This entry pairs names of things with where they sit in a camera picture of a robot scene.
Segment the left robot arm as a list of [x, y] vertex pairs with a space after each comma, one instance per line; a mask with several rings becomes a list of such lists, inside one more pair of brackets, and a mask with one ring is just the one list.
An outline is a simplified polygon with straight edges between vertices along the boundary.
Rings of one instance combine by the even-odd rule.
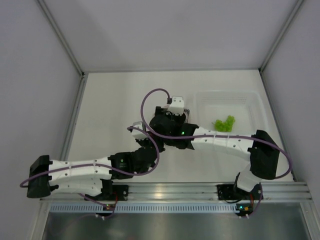
[[51, 194], [82, 194], [94, 200], [107, 200], [113, 194], [113, 180], [145, 176], [157, 166], [164, 142], [149, 132], [138, 139], [135, 151], [118, 152], [103, 158], [75, 162], [40, 156], [29, 168], [29, 178], [21, 185], [26, 196], [40, 199]]

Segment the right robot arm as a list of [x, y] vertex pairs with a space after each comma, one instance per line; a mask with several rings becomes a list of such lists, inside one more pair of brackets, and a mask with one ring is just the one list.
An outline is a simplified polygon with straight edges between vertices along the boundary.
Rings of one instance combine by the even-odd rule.
[[214, 132], [196, 124], [187, 123], [185, 114], [174, 115], [157, 106], [149, 126], [156, 133], [169, 138], [162, 138], [165, 145], [178, 149], [196, 151], [212, 150], [233, 155], [248, 161], [248, 165], [239, 172], [233, 184], [233, 192], [240, 199], [246, 198], [262, 180], [276, 178], [280, 151], [268, 145], [275, 144], [264, 130], [257, 130], [252, 139], [231, 138], [226, 134], [222, 138]]

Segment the green fake grapes bunch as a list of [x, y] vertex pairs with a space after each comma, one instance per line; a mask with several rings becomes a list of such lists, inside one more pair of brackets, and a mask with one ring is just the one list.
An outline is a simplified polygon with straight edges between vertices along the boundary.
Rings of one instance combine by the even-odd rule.
[[233, 130], [233, 125], [236, 122], [236, 119], [232, 115], [228, 115], [225, 121], [217, 119], [212, 122], [213, 127], [218, 132], [230, 133]]

